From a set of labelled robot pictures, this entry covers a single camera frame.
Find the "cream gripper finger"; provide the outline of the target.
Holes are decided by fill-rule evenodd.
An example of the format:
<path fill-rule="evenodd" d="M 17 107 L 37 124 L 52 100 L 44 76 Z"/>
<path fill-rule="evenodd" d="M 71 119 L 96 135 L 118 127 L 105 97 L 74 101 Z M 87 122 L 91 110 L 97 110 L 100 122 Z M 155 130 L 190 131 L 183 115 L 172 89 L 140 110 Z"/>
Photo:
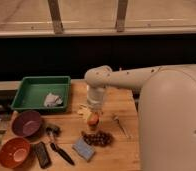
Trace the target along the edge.
<path fill-rule="evenodd" d="M 91 110 L 87 109 L 86 113 L 85 113 L 85 121 L 86 122 L 90 119 L 91 115 L 92 115 Z"/>
<path fill-rule="evenodd" d="M 98 111 L 98 114 L 99 114 L 99 121 L 101 121 L 101 118 L 102 118 L 102 116 L 103 116 L 103 111 L 102 111 L 102 110 L 99 110 L 99 111 Z"/>

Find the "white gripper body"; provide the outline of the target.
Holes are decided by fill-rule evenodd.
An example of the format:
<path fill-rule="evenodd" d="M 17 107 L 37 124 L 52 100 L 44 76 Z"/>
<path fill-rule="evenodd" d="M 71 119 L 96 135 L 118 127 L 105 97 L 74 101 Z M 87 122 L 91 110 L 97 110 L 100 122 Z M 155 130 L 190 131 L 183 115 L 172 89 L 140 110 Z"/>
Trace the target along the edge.
<path fill-rule="evenodd" d="M 100 110 L 104 103 L 105 88 L 87 87 L 87 103 L 88 106 L 95 110 Z"/>

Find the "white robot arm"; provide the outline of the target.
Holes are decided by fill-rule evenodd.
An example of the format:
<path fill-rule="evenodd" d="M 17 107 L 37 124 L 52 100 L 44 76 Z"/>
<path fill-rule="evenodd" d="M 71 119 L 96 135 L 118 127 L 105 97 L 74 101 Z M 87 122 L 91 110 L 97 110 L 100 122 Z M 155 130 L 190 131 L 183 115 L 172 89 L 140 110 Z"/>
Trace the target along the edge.
<path fill-rule="evenodd" d="M 196 64 L 85 73 L 87 103 L 100 109 L 107 87 L 139 95 L 138 132 L 142 171 L 196 171 Z"/>

